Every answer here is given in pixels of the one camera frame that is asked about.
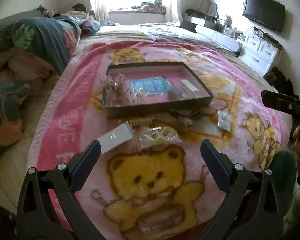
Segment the brown oval hair clip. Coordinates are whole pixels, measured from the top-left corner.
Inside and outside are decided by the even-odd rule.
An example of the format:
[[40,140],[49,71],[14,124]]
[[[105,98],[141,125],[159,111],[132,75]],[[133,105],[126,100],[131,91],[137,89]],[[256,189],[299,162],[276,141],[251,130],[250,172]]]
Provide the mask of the brown oval hair clip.
[[173,118],[188,118],[188,119],[198,119],[203,116],[203,113],[201,111],[190,111],[190,112],[182,112],[182,111],[175,111],[175,110],[170,110],[168,111],[169,115],[172,116]]

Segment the white plastic packet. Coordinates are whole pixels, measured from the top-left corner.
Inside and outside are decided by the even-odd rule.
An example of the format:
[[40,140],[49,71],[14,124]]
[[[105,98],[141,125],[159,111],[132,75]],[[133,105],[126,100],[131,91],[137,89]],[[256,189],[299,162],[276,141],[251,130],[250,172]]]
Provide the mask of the white plastic packet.
[[133,138],[133,128],[128,122],[124,122],[101,137],[97,141],[101,145],[101,153],[105,154],[117,146]]

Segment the yellow jewelry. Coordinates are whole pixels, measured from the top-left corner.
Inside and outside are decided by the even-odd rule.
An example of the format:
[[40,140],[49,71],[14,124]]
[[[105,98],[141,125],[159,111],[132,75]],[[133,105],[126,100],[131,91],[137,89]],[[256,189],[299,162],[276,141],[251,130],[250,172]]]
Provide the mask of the yellow jewelry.
[[139,130],[139,142],[140,148],[143,150],[158,145],[180,144],[182,139],[178,132],[170,126],[143,127]]

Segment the pearl ball hair clip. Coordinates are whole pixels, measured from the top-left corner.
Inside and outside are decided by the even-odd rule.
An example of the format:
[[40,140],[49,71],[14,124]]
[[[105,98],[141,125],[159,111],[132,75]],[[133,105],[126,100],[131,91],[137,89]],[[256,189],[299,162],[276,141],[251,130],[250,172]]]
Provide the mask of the pearl ball hair clip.
[[147,96],[147,92],[144,88],[140,87],[135,96],[138,99],[144,99]]

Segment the white earring card packet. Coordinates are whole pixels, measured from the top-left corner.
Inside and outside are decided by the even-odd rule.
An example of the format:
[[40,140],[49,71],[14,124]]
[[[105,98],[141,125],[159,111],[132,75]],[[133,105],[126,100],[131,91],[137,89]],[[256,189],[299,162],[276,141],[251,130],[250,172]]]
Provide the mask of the white earring card packet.
[[218,111],[218,128],[230,132],[231,131],[231,116],[229,113],[224,111]]

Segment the pink teddy bear blanket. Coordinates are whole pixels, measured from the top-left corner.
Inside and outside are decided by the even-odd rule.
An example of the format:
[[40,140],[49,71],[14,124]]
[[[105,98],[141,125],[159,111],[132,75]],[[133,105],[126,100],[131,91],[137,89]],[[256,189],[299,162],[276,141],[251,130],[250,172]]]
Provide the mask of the pink teddy bear blanket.
[[[213,94],[193,126],[168,113],[152,114],[149,128],[170,126],[182,143],[141,149],[133,139],[103,154],[76,196],[107,239],[167,239],[210,220],[224,193],[200,156],[209,139],[234,163],[263,171],[287,147],[292,117],[264,107],[261,92],[233,63],[206,46],[172,42],[95,43],[71,60],[39,122],[28,166],[39,170],[68,162],[90,142],[123,123],[106,115],[100,75],[110,65],[183,62]],[[231,131],[217,126],[218,111],[231,116]]]

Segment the white rounded bed footboard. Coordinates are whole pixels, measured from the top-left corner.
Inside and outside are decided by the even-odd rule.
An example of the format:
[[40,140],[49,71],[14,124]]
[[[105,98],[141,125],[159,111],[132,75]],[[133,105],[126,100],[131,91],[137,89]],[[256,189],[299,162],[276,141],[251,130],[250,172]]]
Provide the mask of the white rounded bed footboard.
[[207,37],[209,40],[217,43],[220,47],[223,47],[224,49],[230,50],[234,53],[240,52],[241,47],[239,43],[235,39],[224,35],[223,33],[219,33],[213,29],[201,25],[196,25],[196,32],[200,35]]

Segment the black white desk shelf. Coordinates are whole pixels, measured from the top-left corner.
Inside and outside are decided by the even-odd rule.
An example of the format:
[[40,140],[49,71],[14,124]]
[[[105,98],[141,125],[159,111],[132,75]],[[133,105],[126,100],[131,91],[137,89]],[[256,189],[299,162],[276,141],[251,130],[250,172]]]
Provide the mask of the black white desk shelf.
[[195,11],[192,9],[186,9],[182,14],[183,21],[195,25],[200,25],[203,27],[207,27],[213,30],[222,31],[225,27],[229,27],[231,25],[231,20],[228,16],[212,16],[206,15],[203,12]]

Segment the blue label card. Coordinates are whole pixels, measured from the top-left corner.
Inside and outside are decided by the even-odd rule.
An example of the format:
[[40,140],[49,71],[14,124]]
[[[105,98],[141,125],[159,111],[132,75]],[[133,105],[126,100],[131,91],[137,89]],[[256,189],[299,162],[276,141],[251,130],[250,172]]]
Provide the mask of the blue label card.
[[149,77],[145,79],[137,79],[131,81],[131,87],[134,94],[137,93],[140,87],[144,88],[147,95],[161,95],[166,94],[168,87],[170,87],[169,81],[164,77]]

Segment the grey striped folded blanket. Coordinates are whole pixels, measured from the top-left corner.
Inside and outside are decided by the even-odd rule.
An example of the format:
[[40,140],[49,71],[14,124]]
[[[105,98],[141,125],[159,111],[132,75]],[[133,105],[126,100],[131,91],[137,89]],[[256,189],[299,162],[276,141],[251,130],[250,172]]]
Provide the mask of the grey striped folded blanket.
[[188,43],[192,45],[205,46],[207,44],[217,45],[209,38],[188,31],[186,29],[163,23],[146,23],[139,25],[141,31],[153,41]]

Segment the dark shallow cardboard tray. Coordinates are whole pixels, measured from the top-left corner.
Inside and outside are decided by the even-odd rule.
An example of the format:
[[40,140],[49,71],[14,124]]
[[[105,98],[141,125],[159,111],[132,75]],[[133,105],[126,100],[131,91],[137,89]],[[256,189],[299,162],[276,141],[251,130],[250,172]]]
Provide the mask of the dark shallow cardboard tray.
[[143,116],[209,106],[213,94],[183,62],[110,65],[100,75],[109,118]]

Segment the clothes pile on windowsill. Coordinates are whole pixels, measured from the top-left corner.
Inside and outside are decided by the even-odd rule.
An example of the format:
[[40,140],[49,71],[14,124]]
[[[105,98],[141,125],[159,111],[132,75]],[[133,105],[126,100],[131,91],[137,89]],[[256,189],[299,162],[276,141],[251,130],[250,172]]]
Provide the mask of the clothes pile on windowsill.
[[140,5],[131,6],[133,10],[139,10],[151,14],[166,14],[166,7],[162,5],[160,0],[152,2],[142,2]]

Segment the purple teal pillow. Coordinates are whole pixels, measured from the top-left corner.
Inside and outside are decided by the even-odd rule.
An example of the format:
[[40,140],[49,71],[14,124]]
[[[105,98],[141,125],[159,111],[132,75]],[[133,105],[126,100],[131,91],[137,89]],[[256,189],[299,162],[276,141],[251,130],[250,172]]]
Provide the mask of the purple teal pillow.
[[85,20],[79,25],[82,35],[95,35],[102,27],[96,20]]

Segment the grey headboard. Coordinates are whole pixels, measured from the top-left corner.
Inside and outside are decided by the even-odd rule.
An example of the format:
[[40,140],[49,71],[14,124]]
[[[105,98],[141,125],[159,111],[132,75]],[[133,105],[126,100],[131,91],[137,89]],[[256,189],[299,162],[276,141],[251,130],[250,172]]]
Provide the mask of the grey headboard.
[[46,13],[46,8],[40,5],[38,8],[28,11],[19,12],[17,14],[13,14],[11,16],[7,16],[5,18],[0,19],[0,29],[6,27],[7,25],[22,20],[25,18],[34,18],[41,17]]

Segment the black wall television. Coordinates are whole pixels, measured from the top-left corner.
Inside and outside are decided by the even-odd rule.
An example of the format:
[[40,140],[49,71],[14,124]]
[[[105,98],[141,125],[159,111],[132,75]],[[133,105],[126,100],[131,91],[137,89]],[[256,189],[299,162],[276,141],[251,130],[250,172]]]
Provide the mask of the black wall television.
[[272,31],[281,33],[286,8],[275,0],[245,0],[242,15]]

